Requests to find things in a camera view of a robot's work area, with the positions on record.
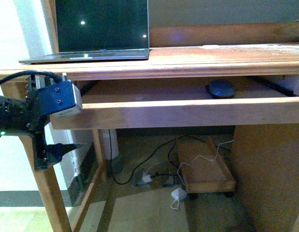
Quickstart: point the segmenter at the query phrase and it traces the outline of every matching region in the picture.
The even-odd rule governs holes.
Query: white cable
[[[194,167],[194,162],[196,161],[196,159],[197,159],[198,157],[204,158],[205,160],[210,161],[211,163],[213,163],[213,162],[216,160],[217,156],[218,156],[219,146],[220,146],[220,145],[223,145],[223,144],[227,144],[227,143],[232,143],[232,142],[233,142],[233,140],[230,140],[230,141],[227,141],[227,142],[218,144],[218,146],[217,146],[216,156],[215,156],[213,159],[208,159],[208,158],[204,157],[203,155],[198,155],[196,158],[194,158],[192,164],[188,164],[188,163],[185,163],[185,162],[181,163],[180,166],[179,166],[179,169],[178,169],[178,171],[177,171],[177,174],[178,174],[178,176],[179,176],[179,178],[180,178],[182,184],[183,184],[184,186],[186,186],[186,185],[184,184],[184,181],[183,181],[182,177],[181,177],[180,174],[179,174],[180,168],[182,167],[183,164],[186,164],[186,165],[188,165],[188,166]]]
[[[299,22],[299,19],[296,19],[294,22]]]
[[[175,202],[178,202],[178,207],[177,207],[177,208],[174,208],[174,207],[173,207],[173,205],[174,205]],[[179,206],[180,206],[179,201],[175,199],[175,200],[172,202],[172,204],[171,204],[171,209],[179,210]]]

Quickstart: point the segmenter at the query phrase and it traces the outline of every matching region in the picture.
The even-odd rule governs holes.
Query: white power adapter
[[[187,197],[187,192],[184,191],[182,188],[177,188],[176,190],[171,192],[171,196],[174,198],[174,200],[180,202]]]
[[[142,180],[143,180],[145,183],[148,183],[148,182],[151,182],[151,181],[152,181],[152,178],[150,177],[150,175],[145,175],[145,173],[143,173]]]

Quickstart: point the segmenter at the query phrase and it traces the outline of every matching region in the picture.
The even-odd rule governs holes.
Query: laptop
[[[55,5],[60,53],[20,63],[149,58],[148,0],[56,0]]]

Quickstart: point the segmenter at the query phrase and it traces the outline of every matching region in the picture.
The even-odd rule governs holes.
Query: computer mouse
[[[235,86],[224,79],[211,81],[206,90],[214,99],[232,98],[236,93]]]

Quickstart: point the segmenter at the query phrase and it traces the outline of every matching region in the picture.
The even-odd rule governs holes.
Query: cart wheel
[[[197,193],[188,193],[188,197],[190,200],[196,200],[196,199],[198,199],[198,194]]]
[[[235,195],[235,193],[234,192],[224,192],[224,195],[226,198],[231,198]]]

